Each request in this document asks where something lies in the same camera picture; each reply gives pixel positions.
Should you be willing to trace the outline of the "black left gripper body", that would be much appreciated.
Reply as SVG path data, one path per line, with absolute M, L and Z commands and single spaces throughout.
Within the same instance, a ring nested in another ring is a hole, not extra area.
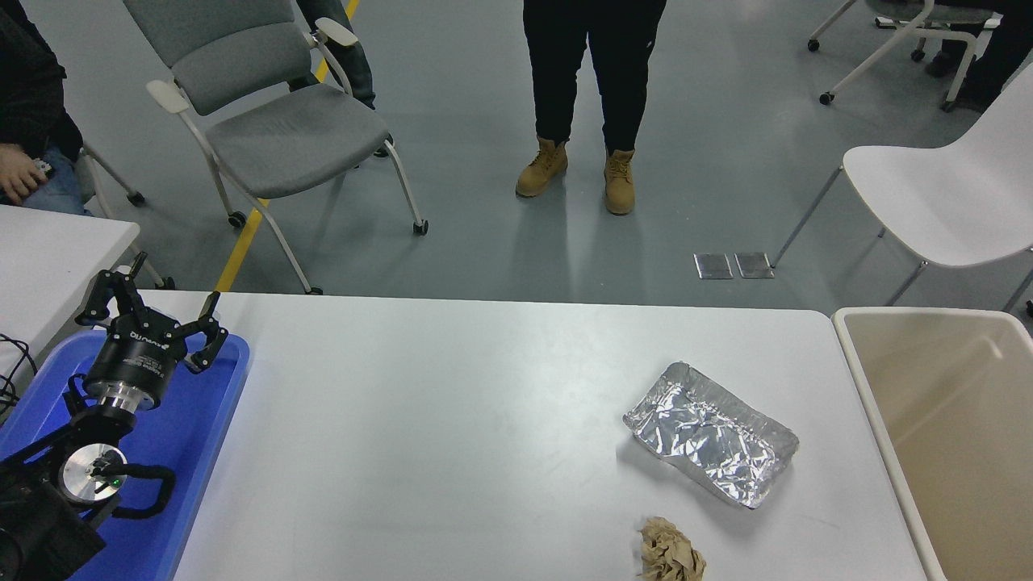
M 144 404 L 160 404 L 178 362 L 186 356 L 183 338 L 166 337 L 177 326 L 171 319 L 109 322 L 106 342 L 84 380 L 89 397 L 102 398 L 108 387 L 134 387 L 143 393 Z

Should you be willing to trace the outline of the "person's hand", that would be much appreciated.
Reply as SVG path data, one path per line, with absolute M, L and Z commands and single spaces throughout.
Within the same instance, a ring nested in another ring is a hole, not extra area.
M 1 187 L 8 201 L 22 206 L 26 198 L 46 183 L 44 170 L 19 144 L 1 144 Z

